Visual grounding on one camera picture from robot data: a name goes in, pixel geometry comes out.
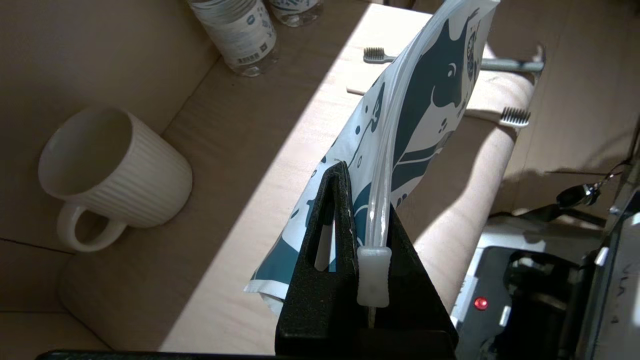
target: ribbed ceramic mug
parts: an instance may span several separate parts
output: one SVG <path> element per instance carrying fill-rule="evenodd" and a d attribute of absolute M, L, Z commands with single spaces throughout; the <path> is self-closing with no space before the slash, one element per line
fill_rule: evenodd
<path fill-rule="evenodd" d="M 186 203 L 192 174 L 187 160 L 135 116 L 116 108 L 88 108 L 68 119 L 40 156 L 42 188 L 66 201 L 60 240 L 83 252 L 111 245 L 127 226 L 163 224 Z M 80 242 L 85 211 L 109 218 L 95 239 Z"/>

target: bottle label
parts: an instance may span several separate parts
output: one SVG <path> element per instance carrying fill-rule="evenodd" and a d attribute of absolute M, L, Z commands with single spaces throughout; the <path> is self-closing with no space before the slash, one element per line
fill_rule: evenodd
<path fill-rule="evenodd" d="M 257 0 L 251 10 L 228 24 L 217 23 L 220 17 L 215 11 L 196 8 L 193 4 L 192 8 L 231 67 L 261 60 L 276 44 L 276 31 L 262 0 Z"/>
<path fill-rule="evenodd" d="M 303 13 L 318 3 L 318 0 L 269 0 L 277 17 Z"/>

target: red indicator light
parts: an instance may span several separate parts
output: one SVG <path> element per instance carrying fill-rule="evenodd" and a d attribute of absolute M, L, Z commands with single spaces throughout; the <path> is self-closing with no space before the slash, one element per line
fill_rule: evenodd
<path fill-rule="evenodd" d="M 487 307 L 489 307 L 489 302 L 484 297 L 478 297 L 476 298 L 476 301 L 474 301 L 474 306 L 476 307 L 476 309 L 484 311 Z"/>

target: black bracket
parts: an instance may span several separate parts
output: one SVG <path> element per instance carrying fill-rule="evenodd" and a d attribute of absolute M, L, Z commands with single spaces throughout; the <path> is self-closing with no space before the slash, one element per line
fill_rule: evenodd
<path fill-rule="evenodd" d="M 300 357 L 391 357 L 454 359 L 458 333 L 442 305 L 393 207 L 387 246 L 390 305 L 376 310 L 367 328 L 367 308 L 356 302 L 358 262 L 351 181 L 343 163 L 322 178 L 278 326 L 277 355 Z M 336 271 L 316 270 L 323 219 L 333 212 Z"/>

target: wooden table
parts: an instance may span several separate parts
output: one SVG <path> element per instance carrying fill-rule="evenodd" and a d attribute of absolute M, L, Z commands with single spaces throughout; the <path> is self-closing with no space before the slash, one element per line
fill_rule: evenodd
<path fill-rule="evenodd" d="M 242 289 L 360 100 L 346 92 L 347 84 L 354 74 L 375 78 L 383 69 L 364 64 L 362 49 L 383 46 L 397 54 L 428 18 L 360 1 L 327 1 L 316 23 L 277 27 L 280 61 L 271 72 L 240 78 L 220 60 L 163 135 L 193 167 L 189 202 L 165 225 L 128 229 L 111 247 L 75 256 L 61 280 L 64 305 L 116 349 L 272 353 L 276 316 L 259 295 Z M 492 136 L 507 146 L 490 149 L 490 156 L 506 166 L 513 135 L 488 122 L 471 124 L 459 145 L 448 147 L 471 143 L 476 148 L 459 156 L 473 167 Z M 492 169 L 487 176 L 499 183 L 502 173 Z M 469 174 L 456 180 L 463 189 Z M 494 187 L 475 197 L 487 202 L 480 218 L 486 218 Z M 461 190 L 445 202 L 430 202 L 425 197 L 433 192 L 415 192 L 416 204 L 401 213 L 414 238 L 425 220 L 435 221 L 462 197 Z M 429 212 L 418 203 L 438 206 Z M 457 240 L 455 231 L 449 237 L 434 247 L 444 254 L 424 259 L 428 270 L 440 267 L 442 275 L 432 278 L 450 308 L 477 239 Z M 460 257 L 461 251 L 467 255 Z"/>

